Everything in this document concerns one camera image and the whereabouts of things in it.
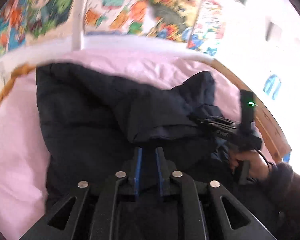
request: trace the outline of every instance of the wooden plank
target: wooden plank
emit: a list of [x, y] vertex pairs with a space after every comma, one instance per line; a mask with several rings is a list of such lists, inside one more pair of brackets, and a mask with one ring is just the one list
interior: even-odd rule
[[[209, 65], [226, 76], [239, 89], [250, 90], [245, 83], [219, 61], [213, 60]], [[259, 106], [255, 112], [256, 126], [262, 134], [266, 147], [274, 161], [276, 163], [281, 162], [282, 157], [291, 152], [290, 145], [273, 115], [257, 96], [255, 103]]]

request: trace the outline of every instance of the pink bed sheet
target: pink bed sheet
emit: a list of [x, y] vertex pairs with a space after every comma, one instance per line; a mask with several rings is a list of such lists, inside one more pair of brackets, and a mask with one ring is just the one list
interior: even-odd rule
[[[212, 67], [169, 55], [140, 51], [83, 50], [60, 61], [80, 63], [110, 75], [148, 83], [161, 89], [182, 84], [208, 70], [216, 81], [215, 105], [226, 118], [239, 121], [239, 90]], [[271, 156], [263, 147], [263, 153]], [[44, 144], [36, 106], [35, 73], [18, 78], [0, 106], [0, 231], [19, 239], [43, 214], [49, 152]]]

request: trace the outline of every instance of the human hand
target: human hand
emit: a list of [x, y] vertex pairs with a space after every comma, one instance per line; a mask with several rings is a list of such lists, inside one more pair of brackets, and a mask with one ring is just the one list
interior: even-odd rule
[[256, 151], [236, 153], [230, 151], [229, 164], [232, 171], [238, 167], [238, 161], [250, 161], [249, 176], [258, 180], [265, 180], [269, 176], [269, 167], [265, 160]]

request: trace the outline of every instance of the silver screw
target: silver screw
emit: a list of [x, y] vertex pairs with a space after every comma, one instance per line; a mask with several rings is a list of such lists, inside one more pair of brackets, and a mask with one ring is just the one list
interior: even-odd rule
[[211, 187], [220, 187], [220, 182], [216, 180], [210, 181], [210, 186]]
[[78, 183], [78, 187], [80, 187], [80, 188], [85, 188], [85, 187], [87, 187], [88, 185], [89, 185], [89, 183], [86, 182], [85, 180], [80, 181], [80, 182]]
[[172, 176], [173, 177], [176, 177], [176, 178], [180, 178], [180, 177], [182, 177], [182, 172], [181, 171], [174, 171], [173, 173], [172, 173]]
[[127, 174], [124, 171], [118, 171], [115, 176], [117, 178], [124, 178], [125, 176], [127, 176]]

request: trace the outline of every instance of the black jacket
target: black jacket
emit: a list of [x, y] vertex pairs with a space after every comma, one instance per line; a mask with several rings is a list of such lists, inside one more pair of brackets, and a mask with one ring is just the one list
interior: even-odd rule
[[[51, 153], [47, 209], [81, 180], [102, 187], [110, 174], [132, 158], [135, 146], [155, 144], [163, 147], [167, 160], [193, 179], [220, 181], [276, 232], [278, 208], [259, 185], [236, 185], [224, 141], [203, 137], [187, 118], [192, 112], [221, 116], [213, 105], [214, 80], [209, 72], [200, 72], [171, 90], [159, 90], [59, 63], [38, 68], [36, 81], [41, 130]], [[163, 213], [173, 217], [173, 208], [169, 213], [155, 204], [150, 206], [130, 217], [134, 226], [126, 239], [173, 239], [173, 232], [160, 229], [157, 220]], [[150, 229], [149, 224], [156, 226]]]

